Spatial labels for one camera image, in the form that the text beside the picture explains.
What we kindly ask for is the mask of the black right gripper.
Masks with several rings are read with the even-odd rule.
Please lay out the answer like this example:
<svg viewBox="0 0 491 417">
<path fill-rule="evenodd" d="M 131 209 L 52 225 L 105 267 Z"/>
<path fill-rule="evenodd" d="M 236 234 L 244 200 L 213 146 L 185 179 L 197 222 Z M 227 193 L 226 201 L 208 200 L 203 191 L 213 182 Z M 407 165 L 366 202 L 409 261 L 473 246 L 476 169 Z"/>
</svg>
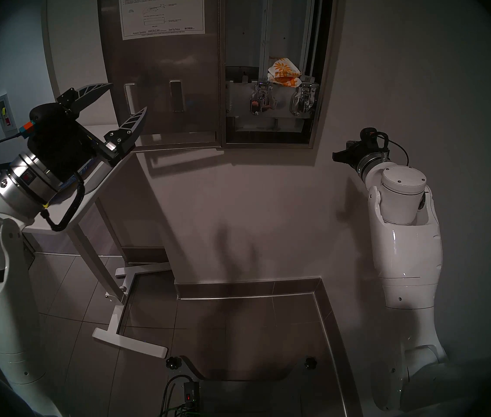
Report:
<svg viewBox="0 0 491 417">
<path fill-rule="evenodd" d="M 389 159 L 390 150 L 376 145 L 367 145 L 358 141 L 347 141 L 346 149 L 333 152 L 332 160 L 348 164 L 356 171 L 368 171 L 382 163 L 382 159 Z"/>
</svg>

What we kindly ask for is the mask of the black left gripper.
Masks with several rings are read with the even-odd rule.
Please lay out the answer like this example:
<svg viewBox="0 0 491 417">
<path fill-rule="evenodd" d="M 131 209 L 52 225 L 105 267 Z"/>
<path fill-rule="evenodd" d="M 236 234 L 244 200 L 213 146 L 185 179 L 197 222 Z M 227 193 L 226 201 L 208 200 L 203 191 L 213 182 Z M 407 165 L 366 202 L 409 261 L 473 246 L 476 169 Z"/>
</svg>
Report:
<svg viewBox="0 0 491 417">
<path fill-rule="evenodd" d="M 66 182 L 95 158 L 115 167 L 115 161 L 121 161 L 135 147 L 145 126 L 147 107 L 132 114 L 117 129 L 105 133 L 105 143 L 77 121 L 82 110 L 112 87 L 113 83 L 97 83 L 69 88 L 56 98 L 69 112 L 37 113 L 37 169 L 50 182 Z"/>
</svg>

